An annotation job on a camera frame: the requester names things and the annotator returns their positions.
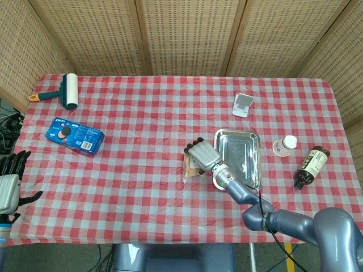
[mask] lint roller handle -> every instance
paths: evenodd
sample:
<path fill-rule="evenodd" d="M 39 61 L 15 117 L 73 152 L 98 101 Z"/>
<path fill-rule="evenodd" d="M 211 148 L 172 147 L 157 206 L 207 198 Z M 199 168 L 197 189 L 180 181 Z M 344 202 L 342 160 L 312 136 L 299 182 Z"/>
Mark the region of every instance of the lint roller handle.
<path fill-rule="evenodd" d="M 59 96 L 59 91 L 43 92 L 43 93 L 37 93 L 35 95 L 29 96 L 29 100 L 32 101 L 32 102 L 37 102 L 37 101 L 40 101 L 40 100 L 53 98 L 53 97 L 57 97 L 57 96 Z"/>

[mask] wicker panel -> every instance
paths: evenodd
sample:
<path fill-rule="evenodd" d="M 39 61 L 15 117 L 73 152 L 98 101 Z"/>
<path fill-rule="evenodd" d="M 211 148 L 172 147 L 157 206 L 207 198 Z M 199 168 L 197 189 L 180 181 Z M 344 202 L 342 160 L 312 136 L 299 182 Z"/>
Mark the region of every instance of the wicker panel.
<path fill-rule="evenodd" d="M 359 0 L 299 74 L 330 83 L 344 124 L 363 115 L 362 33 L 363 0 Z"/>
<path fill-rule="evenodd" d="M 73 69 L 22 0 L 1 2 L 0 33 L 0 95 L 25 112 L 42 75 Z"/>
<path fill-rule="evenodd" d="M 363 185 L 363 122 L 360 126 L 347 132 L 348 142 L 356 166 L 357 174 L 361 186 Z"/>
<path fill-rule="evenodd" d="M 32 2 L 79 74 L 143 74 L 127 0 Z"/>
<path fill-rule="evenodd" d="M 220 75 L 238 0 L 144 0 L 155 75 Z"/>
<path fill-rule="evenodd" d="M 227 75 L 288 77 L 342 0 L 248 1 Z"/>

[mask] brown bottle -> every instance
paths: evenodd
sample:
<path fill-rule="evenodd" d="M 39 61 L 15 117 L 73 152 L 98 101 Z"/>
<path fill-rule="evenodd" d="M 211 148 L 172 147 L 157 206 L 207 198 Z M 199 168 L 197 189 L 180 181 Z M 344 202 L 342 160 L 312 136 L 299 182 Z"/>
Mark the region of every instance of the brown bottle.
<path fill-rule="evenodd" d="M 329 150 L 314 146 L 294 175 L 294 187 L 301 190 L 304 185 L 312 183 L 329 156 Z"/>

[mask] yellow tape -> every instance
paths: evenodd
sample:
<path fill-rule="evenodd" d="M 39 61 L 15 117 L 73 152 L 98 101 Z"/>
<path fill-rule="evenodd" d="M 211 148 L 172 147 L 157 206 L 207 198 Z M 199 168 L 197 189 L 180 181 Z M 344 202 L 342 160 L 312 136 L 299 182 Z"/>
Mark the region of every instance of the yellow tape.
<path fill-rule="evenodd" d="M 284 243 L 284 247 L 285 250 L 292 256 L 291 252 L 293 251 L 293 248 L 291 246 L 291 243 Z M 294 262 L 290 258 L 286 259 L 286 266 L 288 268 L 288 272 L 295 272 Z"/>

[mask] lint roller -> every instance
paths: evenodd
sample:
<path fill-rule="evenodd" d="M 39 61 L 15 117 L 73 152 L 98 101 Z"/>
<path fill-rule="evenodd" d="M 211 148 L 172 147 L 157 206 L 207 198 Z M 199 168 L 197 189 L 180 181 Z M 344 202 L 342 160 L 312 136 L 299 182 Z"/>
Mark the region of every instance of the lint roller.
<path fill-rule="evenodd" d="M 78 77 L 76 74 L 66 74 L 59 87 L 59 91 L 43 92 L 29 96 L 29 100 L 37 102 L 59 96 L 65 109 L 75 109 L 78 106 Z"/>

